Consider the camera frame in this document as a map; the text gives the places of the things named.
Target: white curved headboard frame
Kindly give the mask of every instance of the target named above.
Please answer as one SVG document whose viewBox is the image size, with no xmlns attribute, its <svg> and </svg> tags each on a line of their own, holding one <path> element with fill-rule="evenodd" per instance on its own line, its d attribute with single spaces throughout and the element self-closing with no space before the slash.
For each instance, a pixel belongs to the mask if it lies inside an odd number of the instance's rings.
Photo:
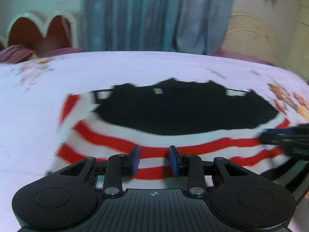
<svg viewBox="0 0 309 232">
<path fill-rule="evenodd" d="M 14 25 L 14 23 L 19 19 L 19 18 L 27 18 L 31 20 L 39 29 L 41 35 L 45 38 L 47 35 L 47 30 L 49 28 L 49 25 L 53 18 L 55 16 L 63 16 L 65 19 L 68 20 L 70 23 L 70 28 L 71 28 L 71 45 L 74 48 L 80 49 L 80 30 L 79 30 L 79 20 L 77 19 L 76 16 L 69 12 L 62 12 L 62 11 L 55 11 L 51 15 L 49 15 L 45 20 L 42 19 L 43 16 L 38 16 L 33 12 L 24 12 L 16 15 L 11 22 L 9 23 L 9 26 L 7 28 L 7 32 L 5 36 L 0 36 L 0 41 L 2 45 L 6 48 L 8 47 L 8 40 L 9 40 L 9 35 L 10 31 Z"/>
</svg>

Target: red and white striped fabric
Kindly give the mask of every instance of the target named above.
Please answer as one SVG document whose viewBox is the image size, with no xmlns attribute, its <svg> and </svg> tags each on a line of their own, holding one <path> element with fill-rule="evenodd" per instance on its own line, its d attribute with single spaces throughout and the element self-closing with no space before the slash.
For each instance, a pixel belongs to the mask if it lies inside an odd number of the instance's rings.
<svg viewBox="0 0 309 232">
<path fill-rule="evenodd" d="M 172 177 L 166 158 L 170 145 L 175 145 L 180 154 L 195 154 L 203 160 L 212 161 L 216 156 L 223 156 L 256 173 L 278 167 L 288 160 L 280 148 L 261 145 L 256 138 L 264 129 L 289 126 L 289 121 L 282 113 L 255 129 L 163 136 L 107 123 L 92 112 L 96 106 L 92 92 L 67 97 L 61 112 L 59 149 L 52 171 L 87 156 L 107 160 L 114 154 L 128 154 L 134 144 L 139 144 L 141 148 L 141 160 L 134 179 L 135 182 L 142 181 L 138 185 L 145 188 L 149 180 L 158 182 Z"/>
</svg>

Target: blue curtain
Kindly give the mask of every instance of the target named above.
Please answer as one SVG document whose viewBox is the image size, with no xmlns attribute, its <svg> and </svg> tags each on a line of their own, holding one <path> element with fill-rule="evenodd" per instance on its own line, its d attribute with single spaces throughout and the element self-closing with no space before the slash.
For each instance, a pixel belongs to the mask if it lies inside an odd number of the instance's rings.
<svg viewBox="0 0 309 232">
<path fill-rule="evenodd" d="M 233 0 L 85 0 L 84 51 L 178 51 L 220 48 Z"/>
</svg>

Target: headboard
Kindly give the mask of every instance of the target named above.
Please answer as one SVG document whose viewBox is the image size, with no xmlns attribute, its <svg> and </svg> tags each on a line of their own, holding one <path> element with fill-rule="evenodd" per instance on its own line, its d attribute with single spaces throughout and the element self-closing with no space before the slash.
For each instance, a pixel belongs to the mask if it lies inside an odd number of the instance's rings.
<svg viewBox="0 0 309 232">
<path fill-rule="evenodd" d="M 11 20 L 0 42 L 0 49 L 22 44 L 38 55 L 67 47 L 79 49 L 78 19 L 69 12 L 60 11 L 47 18 L 33 12 L 21 13 Z"/>
<path fill-rule="evenodd" d="M 221 48 L 280 66 L 274 31 L 266 23 L 250 15 L 231 14 Z"/>
</svg>

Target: gray curtain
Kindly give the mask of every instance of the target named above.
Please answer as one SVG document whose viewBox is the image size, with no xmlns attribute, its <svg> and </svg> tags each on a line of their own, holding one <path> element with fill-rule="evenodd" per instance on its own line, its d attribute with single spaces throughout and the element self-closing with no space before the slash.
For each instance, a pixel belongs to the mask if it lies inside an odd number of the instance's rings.
<svg viewBox="0 0 309 232">
<path fill-rule="evenodd" d="M 233 0 L 85 0 L 84 51 L 178 51 L 220 48 Z"/>
</svg>

